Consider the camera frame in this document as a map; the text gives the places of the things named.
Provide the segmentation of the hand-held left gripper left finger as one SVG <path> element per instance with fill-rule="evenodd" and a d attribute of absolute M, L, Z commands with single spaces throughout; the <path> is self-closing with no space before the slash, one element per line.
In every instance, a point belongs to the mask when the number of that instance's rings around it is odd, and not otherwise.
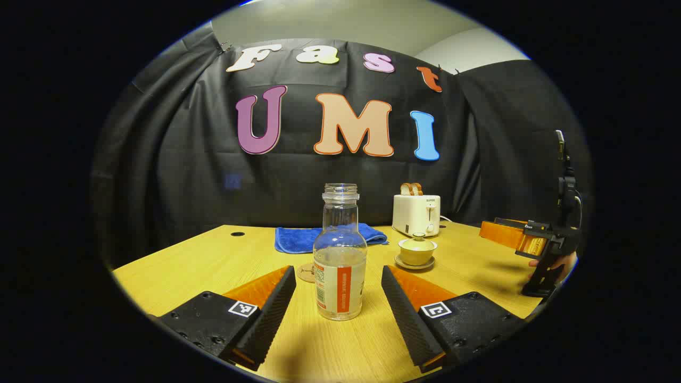
<path fill-rule="evenodd" d="M 294 267 L 287 265 L 228 293 L 199 293 L 159 316 L 158 323 L 223 361 L 256 371 L 295 289 Z"/>

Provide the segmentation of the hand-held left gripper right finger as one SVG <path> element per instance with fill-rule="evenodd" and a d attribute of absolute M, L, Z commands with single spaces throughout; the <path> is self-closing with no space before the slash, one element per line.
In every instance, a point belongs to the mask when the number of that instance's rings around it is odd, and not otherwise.
<path fill-rule="evenodd" d="M 381 285 L 422 373 L 466 364 L 526 325 L 483 294 L 457 295 L 392 265 L 384 266 Z"/>

